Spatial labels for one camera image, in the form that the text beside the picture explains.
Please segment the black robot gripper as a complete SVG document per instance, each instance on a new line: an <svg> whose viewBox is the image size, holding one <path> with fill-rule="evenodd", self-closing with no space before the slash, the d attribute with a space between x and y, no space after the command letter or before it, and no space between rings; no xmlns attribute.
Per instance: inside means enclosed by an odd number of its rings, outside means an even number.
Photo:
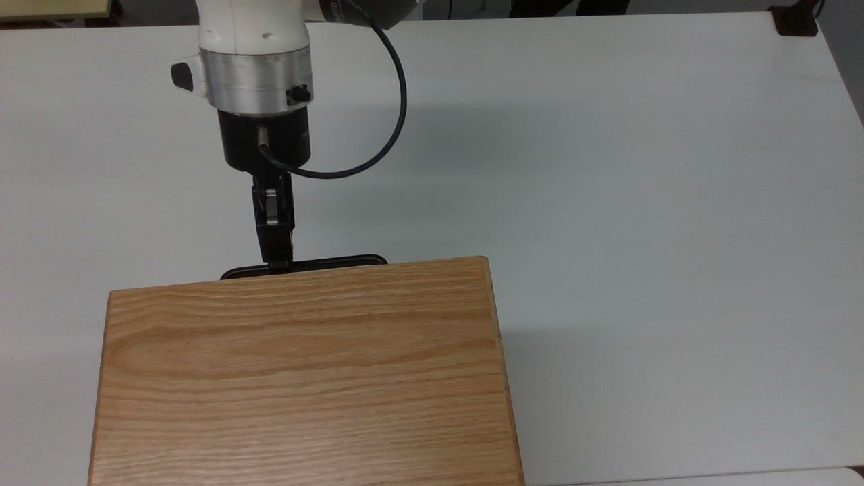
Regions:
<svg viewBox="0 0 864 486"><path fill-rule="evenodd" d="M266 129L272 156L300 168L311 157L308 109L273 117L218 111L218 121L226 163L254 177L251 194L262 260L272 274L290 273L296 227L292 178L261 154L259 129Z"/></svg>

